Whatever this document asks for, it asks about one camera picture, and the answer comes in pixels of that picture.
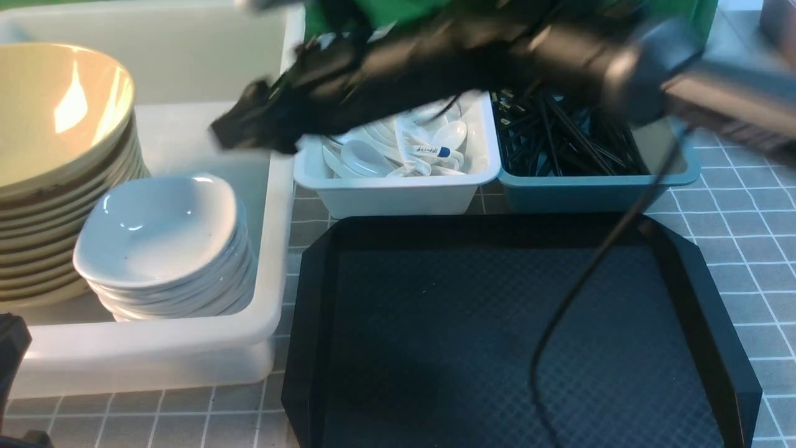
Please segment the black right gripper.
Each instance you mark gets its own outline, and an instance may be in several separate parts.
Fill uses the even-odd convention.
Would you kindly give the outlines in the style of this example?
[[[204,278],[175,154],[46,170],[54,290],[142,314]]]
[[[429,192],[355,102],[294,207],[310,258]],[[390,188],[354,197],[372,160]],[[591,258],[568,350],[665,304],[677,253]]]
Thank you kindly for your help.
[[[275,82],[253,80],[211,122],[221,149],[293,155],[304,136],[337,136],[474,88],[466,51],[428,29],[395,26],[369,42],[338,37],[299,45]]]

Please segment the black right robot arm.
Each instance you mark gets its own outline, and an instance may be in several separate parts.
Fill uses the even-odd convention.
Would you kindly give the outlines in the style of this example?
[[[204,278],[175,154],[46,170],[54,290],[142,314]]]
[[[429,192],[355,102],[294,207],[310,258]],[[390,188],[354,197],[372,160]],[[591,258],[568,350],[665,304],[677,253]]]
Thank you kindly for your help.
[[[585,1],[452,1],[382,37],[353,1],[323,1],[335,38],[253,80],[210,131],[223,149],[298,151],[469,91],[537,87],[644,126],[675,117],[794,165],[794,77],[704,58],[678,18],[640,24]]]

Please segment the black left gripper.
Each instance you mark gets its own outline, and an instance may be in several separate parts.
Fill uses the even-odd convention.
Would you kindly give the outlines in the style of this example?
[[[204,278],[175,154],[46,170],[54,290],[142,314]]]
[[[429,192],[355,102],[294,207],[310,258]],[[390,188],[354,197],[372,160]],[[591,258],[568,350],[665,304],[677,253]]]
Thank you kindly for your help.
[[[9,402],[12,382],[31,345],[32,337],[22,317],[12,313],[1,315],[1,422]],[[23,437],[1,434],[2,447],[52,447],[45,431],[28,430]]]

